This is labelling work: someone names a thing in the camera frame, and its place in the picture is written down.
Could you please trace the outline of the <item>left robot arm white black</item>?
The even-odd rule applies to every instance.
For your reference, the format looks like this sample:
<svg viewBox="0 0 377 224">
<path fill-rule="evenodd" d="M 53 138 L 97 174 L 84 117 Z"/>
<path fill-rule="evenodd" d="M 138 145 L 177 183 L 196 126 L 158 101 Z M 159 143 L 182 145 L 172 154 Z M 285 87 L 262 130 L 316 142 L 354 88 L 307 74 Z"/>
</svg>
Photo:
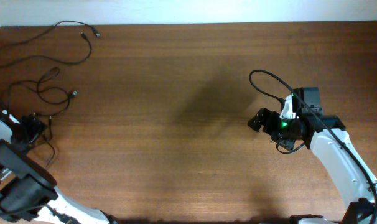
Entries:
<svg viewBox="0 0 377 224">
<path fill-rule="evenodd" d="M 33 115 L 16 119 L 0 110 L 0 218 L 11 223 L 117 223 L 114 216 L 67 197 L 54 177 L 28 157 L 46 128 Z"/>
</svg>

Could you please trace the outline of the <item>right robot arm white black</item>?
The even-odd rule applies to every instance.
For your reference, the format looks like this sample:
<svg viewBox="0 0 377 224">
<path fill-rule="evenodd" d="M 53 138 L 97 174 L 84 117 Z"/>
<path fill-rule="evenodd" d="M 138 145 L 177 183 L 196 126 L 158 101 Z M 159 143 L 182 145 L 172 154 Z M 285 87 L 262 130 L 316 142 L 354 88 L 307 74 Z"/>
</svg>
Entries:
<svg viewBox="0 0 377 224">
<path fill-rule="evenodd" d="M 325 115 L 318 88 L 296 88 L 280 100 L 281 112 L 261 108 L 248 121 L 264 132 L 282 154 L 298 150 L 295 142 L 320 160 L 346 207 L 343 223 L 377 223 L 377 178 L 357 153 L 345 125 L 335 115 Z"/>
</svg>

